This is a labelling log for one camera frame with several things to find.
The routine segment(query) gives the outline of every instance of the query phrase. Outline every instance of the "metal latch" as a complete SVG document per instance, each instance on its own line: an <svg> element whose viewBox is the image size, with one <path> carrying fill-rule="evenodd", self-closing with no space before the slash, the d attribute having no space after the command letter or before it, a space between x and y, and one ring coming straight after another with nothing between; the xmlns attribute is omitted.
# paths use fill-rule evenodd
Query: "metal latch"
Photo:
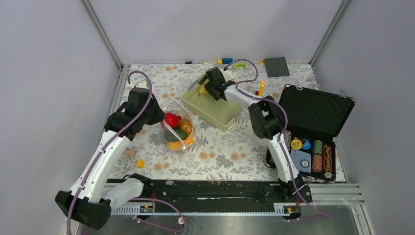
<svg viewBox="0 0 415 235"><path fill-rule="evenodd" d="M346 92L345 92L345 91L342 91L342 90L340 90L340 94L339 94L339 96L340 96L341 98L347 98L347 94L346 94Z"/></svg>

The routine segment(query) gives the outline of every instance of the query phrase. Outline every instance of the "green avocado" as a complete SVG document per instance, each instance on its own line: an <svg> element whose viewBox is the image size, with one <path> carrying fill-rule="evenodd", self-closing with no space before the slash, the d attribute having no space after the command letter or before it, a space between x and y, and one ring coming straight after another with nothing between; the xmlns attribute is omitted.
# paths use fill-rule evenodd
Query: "green avocado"
<svg viewBox="0 0 415 235"><path fill-rule="evenodd" d="M185 140L187 138L187 134L186 132L179 130L179 129L173 129L176 134L180 137L180 139ZM166 138L166 140L168 142L177 142L179 141L174 135L173 133L171 133L170 131L166 130L166 133L164 134L164 137Z"/></svg>

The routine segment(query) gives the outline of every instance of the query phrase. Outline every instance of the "clear plastic bag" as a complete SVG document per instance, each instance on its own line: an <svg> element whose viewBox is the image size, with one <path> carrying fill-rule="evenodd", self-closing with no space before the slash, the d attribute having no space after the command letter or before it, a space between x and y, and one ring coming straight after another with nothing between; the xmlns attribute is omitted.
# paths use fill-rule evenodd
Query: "clear plastic bag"
<svg viewBox="0 0 415 235"><path fill-rule="evenodd" d="M182 106L171 98L161 104L160 108L165 113L173 113L176 116L181 116L183 120L179 121L175 128L168 125L165 120L161 122L167 147L172 151L186 151L186 149L188 149L196 140L196 130L194 128L192 118Z"/></svg>

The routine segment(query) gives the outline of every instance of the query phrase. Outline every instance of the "floral tablecloth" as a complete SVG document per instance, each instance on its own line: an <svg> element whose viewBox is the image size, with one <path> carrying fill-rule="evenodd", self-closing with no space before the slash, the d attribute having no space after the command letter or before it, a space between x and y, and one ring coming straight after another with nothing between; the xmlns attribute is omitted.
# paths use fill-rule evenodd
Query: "floral tablecloth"
<svg viewBox="0 0 415 235"><path fill-rule="evenodd" d="M183 105L180 95L202 73L214 67L212 64L147 64L130 65L129 71L145 72L153 84L153 93L159 103L169 97ZM302 85L317 89L312 68L307 64L289 64L290 76L268 78L263 65L258 65L259 78L256 82L241 84L240 87L255 92L261 81L265 81L264 96L272 95L279 100L283 85ZM237 80L252 79L255 70L250 65L237 68ZM126 84L121 102L127 100L128 92L142 81L143 77L133 74L132 84ZM137 153L134 157L122 155L111 172L110 178L122 178L126 174L139 173L151 179L171 180L277 180L276 169L265 166L266 147L257 142L251 128L249 114L243 111L227 132L216 129L207 121L189 111L195 128L196 142L184 153L170 151L165 145L159 124L144 126L128 147ZM136 166L142 159L144 168ZM338 157L336 158L336 181L346 181Z"/></svg>

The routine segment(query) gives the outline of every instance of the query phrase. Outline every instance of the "gray wall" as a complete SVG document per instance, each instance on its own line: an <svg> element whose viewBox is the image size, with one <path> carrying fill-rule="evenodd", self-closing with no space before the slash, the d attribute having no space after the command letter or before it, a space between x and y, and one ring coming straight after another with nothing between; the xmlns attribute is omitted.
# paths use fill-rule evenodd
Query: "gray wall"
<svg viewBox="0 0 415 235"><path fill-rule="evenodd" d="M91 0L124 63L308 62L342 0Z"/></svg>
<svg viewBox="0 0 415 235"><path fill-rule="evenodd" d="M0 231L56 235L117 69L77 0L2 0L0 32Z"/></svg>
<svg viewBox="0 0 415 235"><path fill-rule="evenodd" d="M314 67L357 104L339 136L376 234L413 234L415 1L354 0Z"/></svg>

